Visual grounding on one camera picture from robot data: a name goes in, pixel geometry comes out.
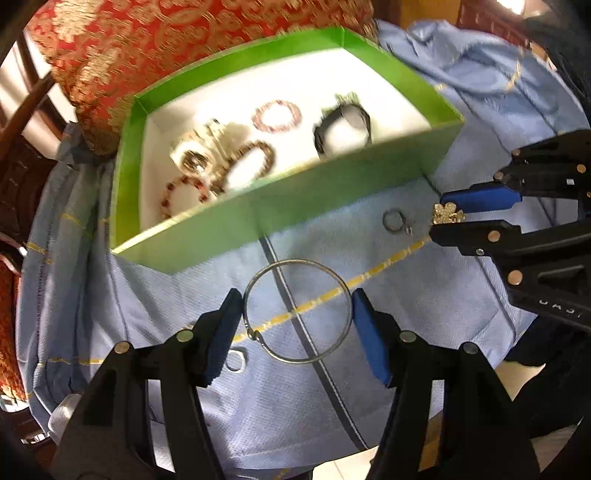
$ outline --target beaded bracelet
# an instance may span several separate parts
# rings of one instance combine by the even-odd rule
[[[283,125],[267,125],[264,123],[262,121],[262,116],[273,105],[287,107],[291,112],[291,122]],[[301,123],[301,111],[295,103],[288,102],[287,100],[273,100],[272,102],[267,102],[256,109],[255,114],[252,116],[252,123],[255,128],[261,132],[269,134],[283,133],[297,127]]]
[[[200,179],[190,179],[186,175],[181,175],[180,177],[175,178],[169,184],[166,185],[166,190],[164,191],[164,198],[162,202],[160,202],[160,209],[162,211],[162,217],[164,220],[167,220],[172,217],[170,213],[170,196],[172,195],[173,191],[176,187],[180,185],[193,185],[201,195],[199,195],[199,202],[205,203],[209,200],[209,195],[207,192],[207,186],[200,180]]]
[[[259,148],[265,154],[265,162],[253,180],[263,178],[271,171],[273,165],[275,164],[275,150],[273,150],[273,147],[267,142],[262,142],[260,140],[248,142],[230,156],[228,166],[220,172],[220,175],[215,175],[215,178],[212,180],[210,186],[210,191],[214,195],[217,196],[224,192],[222,185],[226,181],[231,169],[241,158],[243,158],[247,153],[249,153],[251,150],[254,150],[255,148]]]

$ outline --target blue fabric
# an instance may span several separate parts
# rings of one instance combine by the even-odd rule
[[[530,52],[445,22],[419,23],[409,32],[381,22],[379,35],[382,46],[436,86],[466,124],[432,178],[271,236],[279,258],[315,260],[345,280],[427,235],[437,190],[488,181],[509,163],[514,148],[588,128],[571,93]],[[113,164],[97,163],[77,126],[67,133],[35,217],[18,305],[18,359],[32,413],[45,429],[53,409],[68,393],[84,390],[115,342],[125,339],[137,348],[162,342],[217,309],[230,288],[244,291],[268,264],[259,242],[174,275],[114,257],[108,250]],[[393,207],[413,223],[413,238],[383,228],[382,213]],[[469,215],[493,218],[527,232],[576,218],[576,206],[526,198],[510,210]],[[335,286],[305,268],[283,273],[298,304]],[[509,305],[489,259],[462,257],[433,243],[364,278],[374,308],[392,314],[402,329],[450,348],[475,342],[493,365],[534,317]],[[249,301],[252,323],[285,311],[272,275],[266,275]],[[343,313],[339,297],[304,315],[319,351],[342,330]],[[285,356],[307,356],[291,322],[267,330],[265,340]],[[372,375],[354,329],[316,367],[280,363],[249,340],[235,348],[246,355],[245,372],[224,369],[211,387],[199,389],[213,444],[231,478],[271,479],[293,468],[283,471],[285,478],[379,442],[394,392]],[[170,466],[158,383],[150,382],[149,390],[154,441],[160,462]],[[436,382],[432,414],[442,398]]]

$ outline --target red brocade fabric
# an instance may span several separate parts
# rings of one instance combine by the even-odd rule
[[[257,38],[341,25],[375,40],[371,0],[49,0],[28,30],[90,147],[116,150],[136,93]]]
[[[25,400],[14,340],[15,276],[0,261],[0,392]]]

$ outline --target gold jewelry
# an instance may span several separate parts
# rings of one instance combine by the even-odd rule
[[[432,225],[441,223],[460,223],[466,219],[466,214],[461,210],[456,211],[457,205],[453,202],[447,202],[445,206],[441,203],[433,205],[433,214],[431,218]]]
[[[213,178],[209,189],[214,195],[217,196],[221,193],[224,193],[222,185],[226,181],[231,169],[236,165],[236,163],[238,163],[239,160],[243,159],[247,153],[256,148],[265,154],[265,162],[253,180],[261,179],[271,171],[273,165],[275,164],[275,150],[273,150],[273,147],[267,142],[262,142],[260,140],[248,142],[230,156],[227,167],[219,168],[213,173]]]

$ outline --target pink beaded bracelet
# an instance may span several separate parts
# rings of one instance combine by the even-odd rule
[[[291,122],[283,125],[267,125],[264,123],[262,121],[262,116],[273,105],[287,107],[291,112]],[[295,103],[288,102],[287,100],[273,100],[272,102],[267,102],[256,109],[255,114],[252,116],[252,123],[255,128],[261,132],[270,134],[283,133],[297,127],[301,123],[301,111]]]

